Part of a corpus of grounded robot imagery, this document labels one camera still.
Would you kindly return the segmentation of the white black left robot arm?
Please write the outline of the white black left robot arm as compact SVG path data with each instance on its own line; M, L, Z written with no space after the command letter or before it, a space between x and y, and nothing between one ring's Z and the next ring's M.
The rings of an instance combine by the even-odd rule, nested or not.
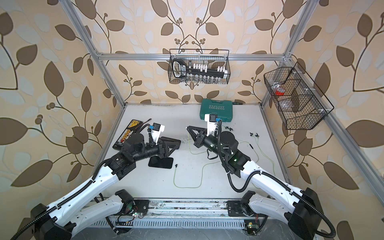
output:
M101 162L94 174L69 194L45 206L38 204L31 210L31 221L12 237L16 240L23 232L33 228L37 240L69 240L92 223L114 214L125 214L134 204L133 197L121 190L105 201L86 210L83 207L102 191L117 183L135 169L136 162L147 158L164 159L180 147L181 141L161 137L149 138L145 143L140 133L125 140L121 150Z

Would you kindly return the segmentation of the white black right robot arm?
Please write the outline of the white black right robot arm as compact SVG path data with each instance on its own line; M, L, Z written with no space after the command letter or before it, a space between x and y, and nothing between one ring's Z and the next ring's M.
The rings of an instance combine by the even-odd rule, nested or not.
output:
M188 126L187 131L197 148L205 147L220 158L235 192L246 191L252 183L270 196L264 198L248 191L242 199L247 216L262 214L277 219L303 240L312 240L315 235L330 239L336 236L336 228L314 190L294 187L265 171L238 149L239 142L231 132L218 129L210 134L205 128L193 126Z

